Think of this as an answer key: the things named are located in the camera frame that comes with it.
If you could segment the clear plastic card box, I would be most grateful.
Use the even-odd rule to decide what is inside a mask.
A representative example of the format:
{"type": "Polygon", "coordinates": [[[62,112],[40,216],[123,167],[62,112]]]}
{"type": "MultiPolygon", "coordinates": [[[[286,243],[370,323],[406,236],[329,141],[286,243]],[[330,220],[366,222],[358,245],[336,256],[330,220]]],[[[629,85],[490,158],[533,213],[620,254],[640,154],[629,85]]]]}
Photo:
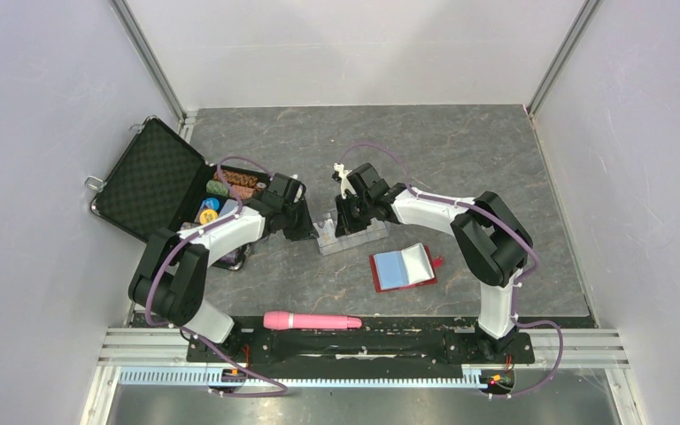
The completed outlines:
{"type": "Polygon", "coordinates": [[[325,213],[321,220],[315,221],[313,226],[317,232],[319,252],[323,256],[350,250],[362,244],[381,240],[389,236],[387,225],[378,220],[371,220],[370,226],[360,232],[337,236],[338,222],[329,212],[325,213]]]}

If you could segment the red leather card holder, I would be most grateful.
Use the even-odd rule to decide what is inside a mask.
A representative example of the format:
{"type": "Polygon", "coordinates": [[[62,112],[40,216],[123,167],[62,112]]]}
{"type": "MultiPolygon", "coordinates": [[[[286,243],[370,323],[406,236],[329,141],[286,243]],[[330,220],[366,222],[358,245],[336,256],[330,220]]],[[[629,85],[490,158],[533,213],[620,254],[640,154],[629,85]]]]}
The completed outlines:
{"type": "Polygon", "coordinates": [[[432,257],[429,247],[417,243],[398,251],[369,256],[372,279],[377,293],[408,290],[437,283],[442,256],[432,257]]]}

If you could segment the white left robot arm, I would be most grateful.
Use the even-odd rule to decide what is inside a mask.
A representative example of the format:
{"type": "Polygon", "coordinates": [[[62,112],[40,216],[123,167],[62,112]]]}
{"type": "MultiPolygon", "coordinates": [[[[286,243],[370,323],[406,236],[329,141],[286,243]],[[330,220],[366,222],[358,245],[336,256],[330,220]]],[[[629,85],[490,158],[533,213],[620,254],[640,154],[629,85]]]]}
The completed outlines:
{"type": "Polygon", "coordinates": [[[129,284],[129,298],[144,307],[153,325],[185,328],[209,340],[219,359],[235,359],[243,338],[233,330],[235,321],[205,300],[208,269],[231,251],[275,233],[291,241],[315,238],[305,195],[304,183],[275,174],[265,189],[209,224],[156,230],[129,284]]]}

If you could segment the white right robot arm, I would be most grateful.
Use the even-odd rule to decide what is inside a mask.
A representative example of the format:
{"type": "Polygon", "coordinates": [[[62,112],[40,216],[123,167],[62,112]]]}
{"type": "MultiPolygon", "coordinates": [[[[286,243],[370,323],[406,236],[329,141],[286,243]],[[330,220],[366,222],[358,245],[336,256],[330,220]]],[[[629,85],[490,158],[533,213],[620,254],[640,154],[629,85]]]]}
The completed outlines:
{"type": "Polygon", "coordinates": [[[457,198],[419,191],[406,183],[390,186],[369,163],[353,169],[336,163],[333,169],[332,177],[340,184],[337,234],[358,233],[378,220],[452,236],[481,283],[476,350],[488,361],[507,355],[518,329],[514,291],[534,271],[538,259],[527,230],[505,202],[490,191],[457,198]]]}

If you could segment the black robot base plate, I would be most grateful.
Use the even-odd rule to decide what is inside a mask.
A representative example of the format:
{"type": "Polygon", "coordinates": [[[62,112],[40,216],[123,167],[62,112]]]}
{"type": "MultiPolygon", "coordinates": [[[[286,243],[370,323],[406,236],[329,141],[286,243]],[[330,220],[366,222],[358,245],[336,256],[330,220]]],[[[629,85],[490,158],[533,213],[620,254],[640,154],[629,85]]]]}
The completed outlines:
{"type": "Polygon", "coordinates": [[[367,316],[350,330],[269,330],[239,316],[220,350],[277,378],[454,377],[464,365],[502,368],[535,362],[529,335],[495,348],[468,316],[367,316]]]}

